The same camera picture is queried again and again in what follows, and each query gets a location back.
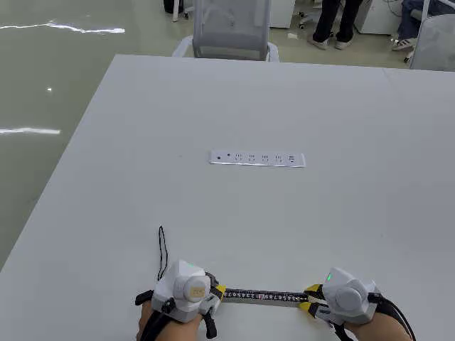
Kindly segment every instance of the white office chair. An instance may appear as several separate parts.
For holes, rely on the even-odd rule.
[[[415,49],[405,58],[410,69],[455,71],[455,14],[429,16],[430,1],[439,1],[453,9],[450,0],[424,0],[422,11],[414,10],[411,16],[422,23]]]
[[[194,35],[184,38],[173,57],[190,45],[195,58],[279,62],[278,48],[268,42],[271,0],[195,0]]]

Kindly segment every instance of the white shoe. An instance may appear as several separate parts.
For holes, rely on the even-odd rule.
[[[393,51],[404,50],[405,48],[413,48],[417,44],[417,38],[409,38],[399,40],[396,44],[392,46]]]
[[[320,48],[321,50],[327,50],[327,48],[328,48],[328,39],[326,39],[325,41],[323,41],[322,43],[320,43],[320,42],[318,42],[318,41],[315,41],[315,40],[313,39],[313,35],[311,34],[310,36],[308,36],[307,41],[308,41],[310,44],[315,45],[317,48]]]
[[[351,39],[350,41],[336,41],[335,43],[335,48],[339,50],[344,50],[347,48],[350,44],[352,44],[353,40]]]

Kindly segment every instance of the gray floor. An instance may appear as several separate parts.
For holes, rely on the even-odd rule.
[[[272,29],[282,62],[406,67],[387,36],[322,51],[297,21]],[[171,55],[192,31],[161,0],[0,0],[0,268],[113,56]]]

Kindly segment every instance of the human hand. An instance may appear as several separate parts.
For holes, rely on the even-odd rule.
[[[136,335],[136,341],[140,341],[144,328],[149,321],[153,308],[151,301],[142,304],[141,318],[139,319],[139,331]],[[156,341],[196,341],[196,333],[202,320],[201,315],[197,315],[188,323],[178,323],[171,321],[163,331],[158,335]]]
[[[345,323],[345,328],[354,333],[359,341],[410,341],[411,337],[396,319],[375,313],[364,325]]]

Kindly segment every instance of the person's leg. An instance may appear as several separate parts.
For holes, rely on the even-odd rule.
[[[330,36],[332,31],[332,25],[335,21],[338,7],[340,6],[340,0],[323,0],[322,1],[322,13],[319,18],[316,31],[313,34],[313,39],[317,42],[322,43]]]
[[[354,36],[354,20],[362,0],[346,0],[341,17],[340,31],[336,34],[336,40],[347,43]]]
[[[423,0],[403,0],[401,10],[401,23],[398,27],[398,40],[416,38],[419,34],[420,21],[411,17],[413,9],[422,10]]]

